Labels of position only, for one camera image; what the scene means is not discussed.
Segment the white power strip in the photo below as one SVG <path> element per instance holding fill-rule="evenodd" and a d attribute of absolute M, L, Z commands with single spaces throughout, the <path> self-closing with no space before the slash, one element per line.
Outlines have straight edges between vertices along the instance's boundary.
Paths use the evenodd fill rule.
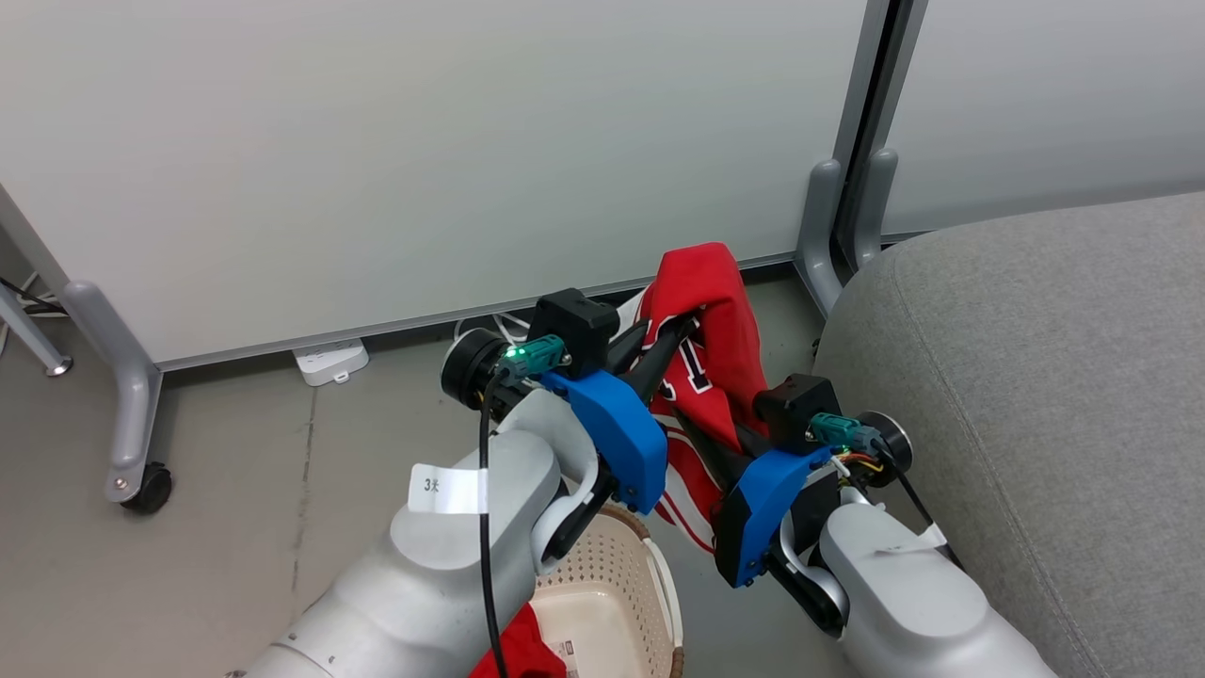
<path fill-rule="evenodd" d="M 370 362 L 370 353 L 359 338 L 311 344 L 294 348 L 292 353 L 296 360 L 298 373 L 308 387 L 348 382 L 352 375 Z"/>

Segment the black caster wheel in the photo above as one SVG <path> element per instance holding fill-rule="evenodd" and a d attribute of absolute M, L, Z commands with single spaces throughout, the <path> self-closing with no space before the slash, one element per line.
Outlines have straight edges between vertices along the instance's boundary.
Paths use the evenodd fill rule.
<path fill-rule="evenodd" d="M 120 502 L 120 507 L 134 515 L 154 515 L 167 505 L 174 489 L 175 479 L 167 465 L 152 460 L 145 467 L 139 491 L 133 499 Z"/>

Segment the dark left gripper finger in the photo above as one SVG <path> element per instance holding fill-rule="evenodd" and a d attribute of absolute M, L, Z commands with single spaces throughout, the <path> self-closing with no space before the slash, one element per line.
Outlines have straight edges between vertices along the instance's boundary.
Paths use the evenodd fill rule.
<path fill-rule="evenodd" d="M 646 335 L 649 334 L 649 320 L 636 322 L 635 325 L 621 331 L 609 344 L 609 373 L 624 377 L 641 360 Z"/>
<path fill-rule="evenodd" d="M 675 316 L 659 328 L 654 342 L 633 365 L 633 390 L 642 402 L 651 402 L 658 394 L 678 348 L 698 326 L 693 316 Z"/>

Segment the narrow white partition panel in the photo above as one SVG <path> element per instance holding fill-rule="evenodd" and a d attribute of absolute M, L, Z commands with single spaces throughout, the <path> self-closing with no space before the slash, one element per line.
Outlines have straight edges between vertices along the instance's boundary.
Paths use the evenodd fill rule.
<path fill-rule="evenodd" d="M 1205 190 L 1205 0 L 928 0 L 884 234 Z"/>

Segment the grey metal table leg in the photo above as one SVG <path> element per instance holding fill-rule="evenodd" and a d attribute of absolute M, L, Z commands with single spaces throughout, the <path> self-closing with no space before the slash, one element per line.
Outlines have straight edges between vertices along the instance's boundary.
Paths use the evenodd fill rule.
<path fill-rule="evenodd" d="M 35 325 L 33 318 L 27 313 L 14 295 L 16 287 L 8 288 L 0 282 L 0 325 L 8 328 L 8 334 L 14 334 L 22 343 L 34 353 L 45 366 L 48 377 L 65 375 L 74 366 L 72 356 L 66 355 L 47 338 L 47 335 Z"/>

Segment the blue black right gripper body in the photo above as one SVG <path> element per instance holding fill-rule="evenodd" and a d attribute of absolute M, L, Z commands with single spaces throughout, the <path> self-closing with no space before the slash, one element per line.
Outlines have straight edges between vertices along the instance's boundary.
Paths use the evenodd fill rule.
<path fill-rule="evenodd" d="M 825 471 L 831 447 L 809 455 L 771 449 L 754 459 L 715 511 L 715 566 L 731 588 L 748 586 L 766 570 L 778 546 L 780 524 L 792 518 L 788 536 L 797 549 L 815 546 L 827 518 L 839 506 L 834 468 Z"/>

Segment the grey fabric sofa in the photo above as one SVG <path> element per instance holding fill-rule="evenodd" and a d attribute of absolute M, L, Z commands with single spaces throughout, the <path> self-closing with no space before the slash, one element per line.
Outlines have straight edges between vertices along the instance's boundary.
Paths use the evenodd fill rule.
<path fill-rule="evenodd" d="M 1062 678 L 1205 678 L 1205 191 L 892 246 L 816 375 Z"/>

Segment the grey partition foot with caster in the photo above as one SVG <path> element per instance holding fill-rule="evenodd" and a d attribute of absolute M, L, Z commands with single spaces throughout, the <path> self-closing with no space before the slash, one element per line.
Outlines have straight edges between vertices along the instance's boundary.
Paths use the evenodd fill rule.
<path fill-rule="evenodd" d="M 57 297 L 113 373 L 116 415 L 104 496 L 124 505 L 143 485 L 163 375 L 99 285 L 67 282 Z"/>

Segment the red basketball jersey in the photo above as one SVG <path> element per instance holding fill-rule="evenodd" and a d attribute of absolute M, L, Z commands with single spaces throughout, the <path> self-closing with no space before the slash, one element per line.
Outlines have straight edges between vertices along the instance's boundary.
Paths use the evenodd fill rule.
<path fill-rule="evenodd" d="M 722 493 L 677 415 L 683 413 L 731 452 L 741 452 L 740 425 L 768 432 L 754 411 L 756 395 L 768 387 L 762 342 L 737 263 L 723 243 L 668 250 L 654 281 L 621 303 L 617 313 L 621 331 L 649 323 L 645 348 L 678 316 L 698 323 L 668 367 L 649 411 L 668 430 L 666 493 L 657 514 L 710 555 L 712 514 Z"/>

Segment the white paper label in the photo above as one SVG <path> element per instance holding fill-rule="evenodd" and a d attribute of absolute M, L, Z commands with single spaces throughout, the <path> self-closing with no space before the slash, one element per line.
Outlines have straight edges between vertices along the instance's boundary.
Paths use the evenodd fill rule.
<path fill-rule="evenodd" d="M 446 468 L 416 462 L 410 468 L 410 512 L 440 515 L 484 515 L 488 512 L 488 468 Z"/>

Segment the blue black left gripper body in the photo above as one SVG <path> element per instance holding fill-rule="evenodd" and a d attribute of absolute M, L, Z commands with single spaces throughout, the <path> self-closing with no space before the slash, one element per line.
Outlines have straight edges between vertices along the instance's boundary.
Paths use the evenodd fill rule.
<path fill-rule="evenodd" d="M 547 372 L 545 389 L 568 400 L 590 442 L 619 482 L 619 502 L 649 515 L 666 490 L 668 436 L 637 391 L 616 375 L 593 372 L 574 381 Z"/>

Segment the cream perforated laundry basket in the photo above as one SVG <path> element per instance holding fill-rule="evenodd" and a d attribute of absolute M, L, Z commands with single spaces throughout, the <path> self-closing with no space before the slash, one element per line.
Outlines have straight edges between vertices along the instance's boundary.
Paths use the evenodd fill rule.
<path fill-rule="evenodd" d="M 572 639 L 578 678 L 683 678 L 683 621 L 668 560 L 631 512 L 606 505 L 531 606 L 549 645 Z"/>

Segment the red shorts white stripe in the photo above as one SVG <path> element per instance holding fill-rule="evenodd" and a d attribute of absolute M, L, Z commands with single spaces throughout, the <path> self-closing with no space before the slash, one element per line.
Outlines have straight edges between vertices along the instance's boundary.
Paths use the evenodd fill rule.
<path fill-rule="evenodd" d="M 523 606 L 500 639 L 509 678 L 568 678 L 568 665 L 545 643 L 531 605 Z"/>

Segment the wide white partition panel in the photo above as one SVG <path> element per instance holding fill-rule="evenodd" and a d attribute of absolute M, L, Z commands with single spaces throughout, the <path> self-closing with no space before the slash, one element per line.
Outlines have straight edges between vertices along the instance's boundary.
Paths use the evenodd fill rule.
<path fill-rule="evenodd" d="M 152 361 L 795 248 L 868 0 L 0 0 L 0 187 Z"/>

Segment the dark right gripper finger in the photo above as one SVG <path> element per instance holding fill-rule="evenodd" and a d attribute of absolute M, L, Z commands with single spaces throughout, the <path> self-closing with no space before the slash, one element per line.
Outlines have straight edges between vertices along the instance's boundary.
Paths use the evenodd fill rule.
<path fill-rule="evenodd" d="M 681 411 L 674 411 L 674 415 L 682 426 L 693 449 L 696 450 L 696 455 L 704 464 L 704 468 L 706 468 L 711 481 L 737 482 L 743 476 L 750 464 L 731 464 L 731 452 L 739 449 L 737 443 L 729 446 L 715 437 L 715 435 L 707 434 L 704 428 L 696 425 L 696 421 L 692 421 Z"/>
<path fill-rule="evenodd" d="M 775 449 L 766 435 L 758 432 L 756 428 L 750 428 L 743 421 L 734 425 L 737 440 L 737 450 L 731 452 L 731 464 L 751 464 L 756 459 Z"/>

